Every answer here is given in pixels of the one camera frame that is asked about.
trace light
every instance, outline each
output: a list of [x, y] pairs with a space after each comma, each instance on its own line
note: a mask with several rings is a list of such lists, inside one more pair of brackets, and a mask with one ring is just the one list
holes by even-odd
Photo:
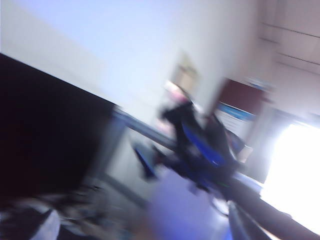
[[164, 89], [166, 89], [167, 91], [169, 92], [172, 92], [172, 91], [177, 91], [179, 90], [179, 87], [174, 84], [172, 81], [167, 81], [165, 84], [164, 84]]
[[279, 137], [261, 198], [320, 234], [320, 129], [290, 125]]

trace dark surface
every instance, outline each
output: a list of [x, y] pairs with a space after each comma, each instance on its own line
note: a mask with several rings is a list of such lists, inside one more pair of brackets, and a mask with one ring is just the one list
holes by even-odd
[[77, 188], [114, 104], [3, 54], [0, 79], [1, 199]]
[[49, 212], [41, 214], [32, 208], [15, 209], [9, 219], [1, 221], [0, 239], [28, 240], [48, 215]]
[[236, 203], [229, 203], [229, 224], [233, 240], [271, 240]]
[[233, 179], [227, 191], [230, 200], [238, 204], [261, 227], [282, 240], [320, 240], [320, 236], [293, 220], [288, 214], [278, 211], [240, 181]]
[[79, 236], [61, 226], [57, 240], [98, 240], [93, 236]]

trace maroon panel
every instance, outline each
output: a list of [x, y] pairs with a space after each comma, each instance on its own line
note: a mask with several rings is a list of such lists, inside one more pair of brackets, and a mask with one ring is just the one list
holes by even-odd
[[219, 97], [219, 101], [232, 107], [258, 115], [264, 92], [252, 86], [229, 80]]

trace ceiling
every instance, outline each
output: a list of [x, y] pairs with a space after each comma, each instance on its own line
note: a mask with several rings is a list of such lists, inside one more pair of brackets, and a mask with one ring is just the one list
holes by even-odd
[[320, 0], [262, 0], [261, 38], [278, 63], [320, 74]]

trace poster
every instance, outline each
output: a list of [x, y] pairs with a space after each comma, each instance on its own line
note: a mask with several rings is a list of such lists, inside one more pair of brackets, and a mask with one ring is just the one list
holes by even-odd
[[215, 111], [216, 117], [223, 123], [226, 129], [233, 132], [242, 140], [246, 140], [250, 128], [253, 126], [255, 115], [220, 102]]

